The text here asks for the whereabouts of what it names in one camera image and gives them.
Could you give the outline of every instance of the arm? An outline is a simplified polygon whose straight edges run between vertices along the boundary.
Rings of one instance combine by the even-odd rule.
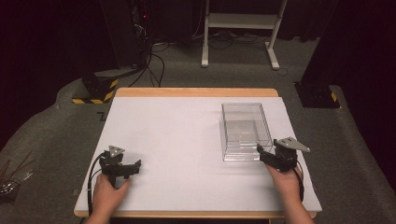
[[[314,220],[300,201],[300,189],[297,176],[290,170],[280,173],[274,167],[265,164],[271,177],[274,180],[274,185],[279,192],[280,198],[284,204],[285,219],[288,224],[309,224],[314,223]]]
[[[93,192],[92,214],[85,223],[106,224],[110,220],[111,214],[122,203],[130,186],[131,179],[127,179],[119,189],[114,189],[108,181],[108,176],[99,174]]]

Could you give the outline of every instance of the table surface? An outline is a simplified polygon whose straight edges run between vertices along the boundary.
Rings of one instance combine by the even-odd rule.
[[[222,103],[262,103],[272,138],[295,138],[282,98],[273,89],[117,90],[92,163],[115,146],[125,149],[123,164],[142,160],[142,166],[114,217],[283,217],[261,161],[223,161]],[[303,154],[297,153],[304,171],[304,206],[314,217],[321,206]],[[75,207],[79,217],[88,215],[88,174]]]

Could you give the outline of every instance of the hand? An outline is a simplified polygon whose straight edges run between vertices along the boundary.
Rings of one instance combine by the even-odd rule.
[[[277,169],[268,164],[265,164],[265,166],[273,178],[274,185],[282,200],[300,201],[300,186],[296,174],[292,170],[287,172],[279,172]],[[296,170],[297,174],[299,174],[299,176],[302,176],[298,167],[294,169]]]
[[[120,206],[131,187],[131,179],[126,179],[119,189],[114,189],[107,175],[99,174],[96,178],[92,199],[92,214],[86,223],[107,223],[111,214]]]

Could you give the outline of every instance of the gray carpet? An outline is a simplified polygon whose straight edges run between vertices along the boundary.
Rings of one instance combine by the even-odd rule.
[[[165,62],[163,87],[278,90],[297,138],[312,149],[304,157],[323,207],[315,218],[317,223],[396,223],[394,191],[361,138],[342,90],[331,86],[342,105],[339,109],[303,108],[300,103],[293,82],[301,80],[317,43],[277,40],[279,71],[272,70],[262,42],[209,49],[207,68],[201,67],[201,47],[166,48],[164,44],[154,47],[154,51]],[[218,48],[223,45],[211,44]],[[162,64],[153,58],[150,68],[158,77]],[[130,85],[136,78],[137,75],[122,78],[118,88]],[[0,204],[1,224],[80,222],[73,210],[105,124],[98,112],[106,115],[111,102],[72,104],[71,97],[79,82],[62,88],[56,103],[31,117],[0,152],[0,165],[10,160],[9,171],[29,151],[30,158],[35,159],[23,170],[33,168],[34,174],[21,184],[16,201]],[[134,86],[150,87],[149,73]]]

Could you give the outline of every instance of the transparent container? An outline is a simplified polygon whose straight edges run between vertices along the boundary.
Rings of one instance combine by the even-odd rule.
[[[225,161],[259,161],[257,144],[271,151],[273,145],[262,104],[228,103],[221,106],[221,146]]]

